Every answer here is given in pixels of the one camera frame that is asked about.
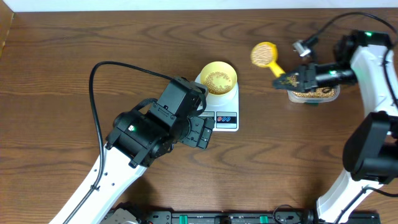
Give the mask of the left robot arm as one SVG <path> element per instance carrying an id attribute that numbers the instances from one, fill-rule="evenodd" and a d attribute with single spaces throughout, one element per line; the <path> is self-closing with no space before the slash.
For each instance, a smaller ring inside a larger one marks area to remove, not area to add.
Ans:
<path id="1" fill-rule="evenodd" d="M 123 192 L 180 142 L 206 149 L 215 121 L 196 113 L 172 114 L 151 106 L 146 114 L 121 113 L 103 153 L 52 223 L 100 223 Z"/>

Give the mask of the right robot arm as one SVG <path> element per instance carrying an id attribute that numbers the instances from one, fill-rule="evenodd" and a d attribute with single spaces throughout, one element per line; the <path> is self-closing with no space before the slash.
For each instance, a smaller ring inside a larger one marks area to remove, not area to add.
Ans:
<path id="1" fill-rule="evenodd" d="M 397 75 L 389 35 L 354 30 L 334 46 L 335 62 L 308 63 L 282 74 L 276 89 L 308 93 L 317 88 L 357 84 L 364 120 L 346 141 L 343 171 L 316 201 L 314 223 L 347 223 L 351 212 L 372 192 L 397 178 Z"/>

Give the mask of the yellow plastic measuring scoop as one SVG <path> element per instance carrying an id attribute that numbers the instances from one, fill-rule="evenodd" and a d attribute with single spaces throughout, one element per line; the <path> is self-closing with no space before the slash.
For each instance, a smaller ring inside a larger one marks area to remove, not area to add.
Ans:
<path id="1" fill-rule="evenodd" d="M 250 54 L 252 64 L 260 68 L 269 68 L 274 76 L 279 78 L 285 71 L 277 64 L 277 58 L 277 47 L 271 42 L 257 44 Z"/>

